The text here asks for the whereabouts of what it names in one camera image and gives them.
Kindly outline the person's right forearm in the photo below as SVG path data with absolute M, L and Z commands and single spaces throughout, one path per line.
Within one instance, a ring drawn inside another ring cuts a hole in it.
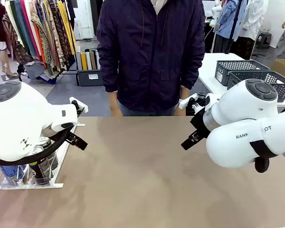
M 108 97 L 111 105 L 118 103 L 118 91 L 108 92 Z

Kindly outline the grey cloth pile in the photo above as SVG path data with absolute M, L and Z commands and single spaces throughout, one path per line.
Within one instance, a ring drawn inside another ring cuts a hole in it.
M 44 68 L 44 65 L 39 62 L 32 62 L 25 64 L 24 68 L 28 74 L 28 78 L 31 80 L 42 80 L 49 84 L 56 84 L 57 77 L 59 76 L 58 71 L 54 71 L 53 75 L 50 74 L 48 69 Z

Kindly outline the person's right hand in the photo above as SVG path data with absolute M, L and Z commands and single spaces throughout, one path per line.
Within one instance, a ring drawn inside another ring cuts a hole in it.
M 115 117 L 122 117 L 123 113 L 121 112 L 119 105 L 118 105 L 118 101 L 117 100 L 113 100 L 109 102 L 109 107 L 111 110 L 111 116 L 115 116 Z

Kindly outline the white side table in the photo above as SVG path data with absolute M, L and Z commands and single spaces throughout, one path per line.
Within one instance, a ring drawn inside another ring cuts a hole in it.
M 224 53 L 206 53 L 202 61 L 202 66 L 199 69 L 199 80 L 204 86 L 215 94 L 226 92 L 227 88 L 223 86 L 216 78 L 216 66 L 218 60 L 243 60 L 236 54 Z M 285 107 L 285 100 L 282 103 L 277 103 L 277 107 Z

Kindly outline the hanging white shirt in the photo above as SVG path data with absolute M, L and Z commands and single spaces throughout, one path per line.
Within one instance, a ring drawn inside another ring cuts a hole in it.
M 238 36 L 256 40 L 269 0 L 248 0 Z

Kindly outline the person's left hand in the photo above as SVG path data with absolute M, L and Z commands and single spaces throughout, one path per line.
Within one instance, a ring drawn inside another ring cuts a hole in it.
M 178 104 L 178 105 L 177 105 L 177 108 L 176 108 L 176 110 L 175 110 L 175 112 L 174 112 L 174 115 L 175 115 L 175 116 L 186 116 L 186 108 L 181 109 L 181 108 L 179 107 L 179 104 Z

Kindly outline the black Pepsi can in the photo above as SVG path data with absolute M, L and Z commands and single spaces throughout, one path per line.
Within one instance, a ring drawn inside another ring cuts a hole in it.
M 40 137 L 38 145 L 43 147 L 43 149 L 45 150 L 52 145 L 52 141 L 47 137 Z M 51 153 L 47 157 L 47 159 L 49 161 L 49 164 L 51 165 L 51 169 L 55 170 L 58 167 L 58 159 L 57 159 L 56 152 Z
M 35 180 L 38 185 L 48 185 L 49 184 L 49 181 L 53 175 L 52 173 L 50 173 L 50 163 L 47 157 L 41 160 L 32 162 L 29 164 L 29 166 L 35 174 Z

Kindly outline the grey plastic lattice basket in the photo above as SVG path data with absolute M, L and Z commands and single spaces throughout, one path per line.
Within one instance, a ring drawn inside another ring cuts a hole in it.
M 218 60 L 215 78 L 223 85 L 227 86 L 231 71 L 255 71 L 269 70 L 269 68 L 254 60 Z
M 278 103 L 285 100 L 285 77 L 271 70 L 231 71 L 229 74 L 227 90 L 246 79 L 261 79 L 272 85 L 278 94 Z

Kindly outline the blue soda can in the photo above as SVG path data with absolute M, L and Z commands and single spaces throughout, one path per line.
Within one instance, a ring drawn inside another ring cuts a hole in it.
M 0 166 L 2 173 L 7 179 L 9 185 L 15 186 L 19 180 L 24 180 L 25 170 L 27 165 L 12 165 L 12 166 Z

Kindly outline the brown fabric roll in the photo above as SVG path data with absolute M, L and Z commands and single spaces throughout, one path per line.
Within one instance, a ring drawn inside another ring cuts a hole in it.
M 90 51 L 90 60 L 91 60 L 91 64 L 92 64 L 92 69 L 93 70 L 97 70 L 97 65 L 96 65 L 96 60 L 95 60 L 95 52 L 94 51 Z

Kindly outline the grey storage bin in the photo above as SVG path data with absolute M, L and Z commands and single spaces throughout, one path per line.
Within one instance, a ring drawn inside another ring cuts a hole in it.
M 76 82 L 78 86 L 103 85 L 100 70 L 77 70 Z

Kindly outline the dark plastic stool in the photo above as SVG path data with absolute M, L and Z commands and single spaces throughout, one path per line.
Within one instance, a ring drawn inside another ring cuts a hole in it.
M 269 32 L 260 32 L 256 39 L 256 47 L 258 49 L 267 49 L 270 47 L 272 34 Z

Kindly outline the person in navy jacket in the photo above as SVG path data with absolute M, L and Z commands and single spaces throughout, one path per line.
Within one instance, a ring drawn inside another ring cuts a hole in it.
M 101 75 L 123 116 L 174 115 L 205 55 L 202 0 L 104 0 L 98 21 Z

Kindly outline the rack of colourful hanging fabrics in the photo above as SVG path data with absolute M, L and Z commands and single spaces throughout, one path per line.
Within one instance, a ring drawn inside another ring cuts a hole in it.
M 50 84 L 76 62 L 75 36 L 68 0 L 7 0 L 2 25 L 12 58 L 26 70 L 40 66 L 28 78 Z

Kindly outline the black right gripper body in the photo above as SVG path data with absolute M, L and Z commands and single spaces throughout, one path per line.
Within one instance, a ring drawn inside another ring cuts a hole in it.
M 192 117 L 190 121 L 190 123 L 196 129 L 192 134 L 194 140 L 201 140 L 208 137 L 208 129 L 203 122 L 204 113 L 205 111 L 199 111 Z

